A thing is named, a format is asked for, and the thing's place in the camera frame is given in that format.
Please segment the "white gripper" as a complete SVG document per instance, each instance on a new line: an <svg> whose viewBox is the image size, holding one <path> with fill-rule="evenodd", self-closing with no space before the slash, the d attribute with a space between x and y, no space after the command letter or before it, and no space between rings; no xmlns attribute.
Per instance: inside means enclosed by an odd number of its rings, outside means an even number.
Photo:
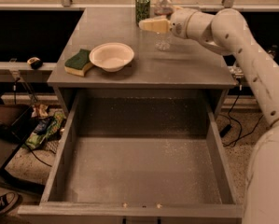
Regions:
<svg viewBox="0 0 279 224"><path fill-rule="evenodd" d="M174 6L175 12L171 15L170 21L165 18L146 19L139 22L139 28L144 31L167 34L170 31L174 36L187 39L188 22L196 9Z"/></svg>

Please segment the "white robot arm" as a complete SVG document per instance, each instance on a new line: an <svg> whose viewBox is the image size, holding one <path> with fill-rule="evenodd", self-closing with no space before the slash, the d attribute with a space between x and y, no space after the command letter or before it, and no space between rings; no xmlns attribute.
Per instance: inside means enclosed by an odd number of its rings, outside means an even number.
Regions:
<svg viewBox="0 0 279 224"><path fill-rule="evenodd" d="M193 39L212 52L235 57L270 125L248 164L242 224L279 224L279 65L252 36L243 15L232 8L215 15L180 8L169 18L142 20L139 27Z"/></svg>

